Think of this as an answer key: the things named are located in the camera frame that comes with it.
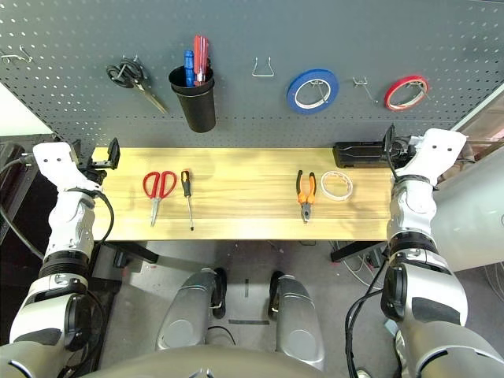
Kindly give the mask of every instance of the pliers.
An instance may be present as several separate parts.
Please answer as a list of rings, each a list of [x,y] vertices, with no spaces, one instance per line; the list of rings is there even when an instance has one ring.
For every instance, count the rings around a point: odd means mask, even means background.
[[[315,192],[317,191],[317,181],[315,180],[315,173],[309,173],[309,194],[306,196],[301,191],[301,178],[302,170],[298,172],[296,179],[296,191],[298,192],[298,202],[301,205],[301,218],[305,223],[308,223],[309,216],[312,213],[311,205],[315,202]]]

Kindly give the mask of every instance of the black cup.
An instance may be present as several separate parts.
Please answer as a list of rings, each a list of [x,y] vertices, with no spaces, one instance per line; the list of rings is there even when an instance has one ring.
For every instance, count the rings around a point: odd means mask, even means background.
[[[183,66],[170,72],[168,79],[193,132],[209,132],[215,126],[213,104],[213,71],[208,69],[206,82],[199,87],[186,87],[186,71]]]

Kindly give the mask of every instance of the red tape roll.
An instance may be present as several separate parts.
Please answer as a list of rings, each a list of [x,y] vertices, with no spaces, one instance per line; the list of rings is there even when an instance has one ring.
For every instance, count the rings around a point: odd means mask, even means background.
[[[409,100],[408,102],[404,102],[402,104],[392,104],[391,99],[394,93],[399,89],[404,87],[407,84],[420,84],[423,89],[420,90],[420,93],[418,93],[413,99]],[[413,108],[415,105],[417,105],[420,101],[422,101],[425,97],[425,95],[428,92],[428,83],[427,79],[425,79],[421,75],[411,75],[404,77],[398,81],[396,81],[392,86],[388,89],[387,93],[385,94],[385,106],[389,109],[392,110],[393,112],[398,112],[401,110],[407,110],[409,108]]]

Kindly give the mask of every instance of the white tape roll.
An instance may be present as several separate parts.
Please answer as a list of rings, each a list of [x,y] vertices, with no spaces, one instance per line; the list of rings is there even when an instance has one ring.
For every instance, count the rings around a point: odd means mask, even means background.
[[[346,183],[346,194],[345,195],[334,195],[328,189],[325,187],[325,180],[328,177],[340,177],[345,181]],[[322,193],[327,198],[332,199],[333,201],[345,201],[348,199],[351,195],[352,192],[354,191],[354,184],[352,183],[352,180],[350,180],[350,177],[348,177],[346,174],[339,172],[339,171],[328,171],[322,175],[321,178],[321,187],[322,187]]]

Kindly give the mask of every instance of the scissors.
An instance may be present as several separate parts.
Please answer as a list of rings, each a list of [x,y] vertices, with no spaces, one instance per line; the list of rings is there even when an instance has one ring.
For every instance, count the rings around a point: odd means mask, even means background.
[[[166,113],[166,108],[144,87],[146,76],[143,73],[142,66],[133,59],[124,57],[119,64],[109,65],[107,75],[119,87],[136,88],[144,95],[161,113]]]
[[[172,186],[169,188],[167,192],[165,192],[165,185],[166,185],[166,176],[171,176],[173,177],[173,183]],[[149,178],[154,177],[154,184],[152,185],[152,190],[148,191],[147,190],[147,182],[149,181]],[[161,187],[160,190],[158,191],[159,187],[159,181],[161,179]],[[175,187],[176,184],[176,174],[171,172],[171,171],[164,171],[163,173],[159,172],[151,172],[147,173],[145,177],[143,177],[143,191],[145,191],[145,194],[147,197],[149,197],[152,200],[152,211],[150,213],[150,226],[154,226],[154,223],[156,222],[156,216],[158,215],[158,207],[159,207],[159,202],[163,198],[166,198],[169,196],[170,193],[172,193],[173,188]]]

